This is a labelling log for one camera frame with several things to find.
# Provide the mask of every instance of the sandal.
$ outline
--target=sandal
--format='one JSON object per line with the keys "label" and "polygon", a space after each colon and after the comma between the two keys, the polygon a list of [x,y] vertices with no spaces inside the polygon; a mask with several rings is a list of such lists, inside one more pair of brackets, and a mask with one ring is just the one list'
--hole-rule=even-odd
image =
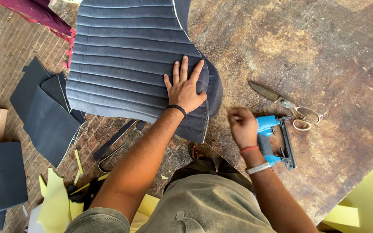
{"label": "sandal", "polygon": [[198,155],[202,155],[201,151],[198,150],[198,149],[194,149],[194,155],[192,155],[192,147],[193,146],[196,146],[195,144],[191,144],[188,146],[188,153],[189,153],[189,156],[192,158],[192,160],[197,160],[198,159]]}

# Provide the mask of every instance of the foot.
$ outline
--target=foot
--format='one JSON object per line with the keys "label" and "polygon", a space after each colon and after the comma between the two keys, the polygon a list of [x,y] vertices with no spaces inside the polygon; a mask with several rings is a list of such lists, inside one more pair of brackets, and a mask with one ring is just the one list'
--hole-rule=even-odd
{"label": "foot", "polygon": [[198,147],[197,146],[192,146],[191,148],[191,154],[193,155],[194,157],[194,160],[198,159],[199,157],[204,157],[204,155],[201,155],[200,154],[201,151],[199,151]]}

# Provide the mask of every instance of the black braided bracelet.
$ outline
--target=black braided bracelet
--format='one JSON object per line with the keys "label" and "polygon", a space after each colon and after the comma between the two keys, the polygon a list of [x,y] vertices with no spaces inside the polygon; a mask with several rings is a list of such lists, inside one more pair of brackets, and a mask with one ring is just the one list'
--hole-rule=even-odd
{"label": "black braided bracelet", "polygon": [[182,114],[184,114],[184,119],[187,117],[187,113],[185,112],[185,110],[183,108],[181,108],[180,106],[176,105],[176,104],[169,105],[168,107],[165,108],[165,110],[168,109],[168,108],[176,108],[179,111],[181,111]]}

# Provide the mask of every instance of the hand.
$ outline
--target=hand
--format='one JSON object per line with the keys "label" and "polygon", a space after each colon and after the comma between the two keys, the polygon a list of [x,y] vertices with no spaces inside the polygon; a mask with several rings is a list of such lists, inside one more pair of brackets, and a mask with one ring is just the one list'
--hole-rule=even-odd
{"label": "hand", "polygon": [[184,56],[182,58],[181,75],[179,75],[179,62],[176,61],[174,64],[174,85],[169,82],[167,74],[163,75],[163,81],[168,90],[169,105],[176,104],[188,114],[204,103],[207,99],[207,94],[204,91],[200,94],[196,93],[196,82],[203,66],[204,60],[199,61],[188,79],[188,57]]}
{"label": "hand", "polygon": [[257,146],[259,124],[248,108],[236,107],[228,111],[231,134],[240,151],[246,147]]}

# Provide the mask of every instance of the forearm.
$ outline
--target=forearm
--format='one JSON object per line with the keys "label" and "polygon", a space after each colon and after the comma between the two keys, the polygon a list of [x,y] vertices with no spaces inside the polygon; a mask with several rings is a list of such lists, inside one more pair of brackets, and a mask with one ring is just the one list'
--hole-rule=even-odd
{"label": "forearm", "polygon": [[116,209],[131,222],[182,118],[183,114],[178,109],[165,110],[114,167],[90,208]]}
{"label": "forearm", "polygon": [[[255,167],[265,161],[259,150],[243,154],[247,167]],[[286,190],[271,169],[264,169],[250,175],[257,201],[262,213],[278,233],[317,232],[303,209]]]}

